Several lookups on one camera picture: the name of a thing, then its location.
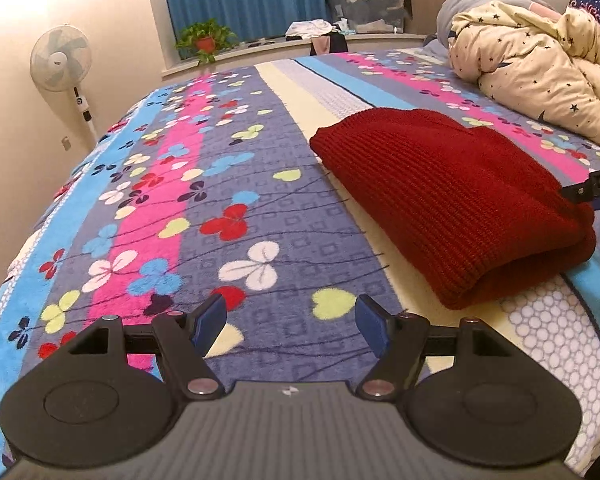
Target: floral bedspread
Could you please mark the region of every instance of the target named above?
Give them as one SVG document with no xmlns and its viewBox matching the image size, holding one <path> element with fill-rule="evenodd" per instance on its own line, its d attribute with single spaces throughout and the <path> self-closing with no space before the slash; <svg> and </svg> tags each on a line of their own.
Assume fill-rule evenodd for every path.
<svg viewBox="0 0 600 480">
<path fill-rule="evenodd" d="M 362 377 L 375 358 L 353 319 L 359 294 L 457 323 L 467 312 L 410 296 L 426 286 L 401 282 L 407 264 L 392 264 L 308 147 L 316 127 L 373 106 L 492 126 L 565 184 L 600 169 L 599 147 L 490 102 L 409 51 L 282 60 L 161 88 L 74 170 L 10 267 L 0 399 L 100 316 L 146 323 L 214 292 L 228 323 L 206 358 L 225 384 Z M 596 231 L 590 262 L 478 312 L 580 399 L 568 458 L 579 471 L 600 453 L 600 212 Z M 129 362 L 157 374 L 150 356 Z M 0 432 L 0 472 L 11 462 Z"/>
</svg>

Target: fan pole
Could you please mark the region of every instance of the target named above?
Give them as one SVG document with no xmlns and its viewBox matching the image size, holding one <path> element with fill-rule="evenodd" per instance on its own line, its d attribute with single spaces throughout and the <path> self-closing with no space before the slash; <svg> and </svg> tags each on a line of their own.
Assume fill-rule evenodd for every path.
<svg viewBox="0 0 600 480">
<path fill-rule="evenodd" d="M 87 99 L 83 97 L 78 91 L 78 87 L 74 86 L 74 94 L 75 94 L 75 103 L 78 105 L 78 110 L 82 113 L 82 118 L 84 122 L 87 123 L 87 128 L 89 129 L 91 136 L 98 142 L 98 132 L 96 131 L 96 126 L 93 124 L 93 117 L 89 111 L 89 103 Z"/>
</svg>

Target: red beanie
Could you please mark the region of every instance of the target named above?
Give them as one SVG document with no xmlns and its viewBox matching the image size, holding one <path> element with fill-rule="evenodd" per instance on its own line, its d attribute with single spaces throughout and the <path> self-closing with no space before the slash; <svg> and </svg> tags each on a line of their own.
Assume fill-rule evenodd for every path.
<svg viewBox="0 0 600 480">
<path fill-rule="evenodd" d="M 373 108 L 310 145 L 447 308 L 516 294 L 593 254 L 591 207 L 490 128 Z"/>
</svg>

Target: wall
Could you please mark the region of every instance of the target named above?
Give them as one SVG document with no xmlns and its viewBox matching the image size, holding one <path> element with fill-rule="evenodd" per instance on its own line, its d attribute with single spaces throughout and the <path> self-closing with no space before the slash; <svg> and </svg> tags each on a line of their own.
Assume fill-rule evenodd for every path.
<svg viewBox="0 0 600 480">
<path fill-rule="evenodd" d="M 80 28 L 93 49 L 82 90 L 102 132 L 161 85 L 164 61 L 149 0 L 0 0 L 0 283 L 30 228 L 89 150 L 65 94 L 42 94 L 29 56 L 49 28 Z M 65 152 L 61 139 L 73 148 Z"/>
</svg>

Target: yellow stripe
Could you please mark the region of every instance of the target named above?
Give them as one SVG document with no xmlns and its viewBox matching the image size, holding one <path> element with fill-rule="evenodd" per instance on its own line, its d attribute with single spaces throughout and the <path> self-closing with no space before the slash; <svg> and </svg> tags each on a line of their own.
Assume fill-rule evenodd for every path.
<svg viewBox="0 0 600 480">
<path fill-rule="evenodd" d="M 324 108 L 315 97 L 270 62 L 256 65 L 256 69 L 263 81 L 283 102 L 307 141 L 318 128 L 338 122 L 338 118 Z M 384 272 L 404 309 L 427 317 L 434 325 L 443 326 L 458 326 L 460 319 L 467 316 L 480 317 L 510 341 L 518 346 L 522 345 L 522 341 L 513 330 L 513 325 L 496 301 L 474 305 L 461 311 L 449 310 L 442 306 L 429 283 L 400 254 L 384 231 L 352 199 L 344 186 L 332 174 L 329 174 L 328 179 L 343 199 L 348 198 L 345 202 L 347 210 L 360 229 L 366 233 L 372 250 L 376 254 L 382 254 L 378 256 L 378 260 L 383 267 L 388 266 Z M 436 372 L 451 366 L 453 359 L 435 358 L 428 360 L 427 364 L 432 372 Z"/>
</svg>

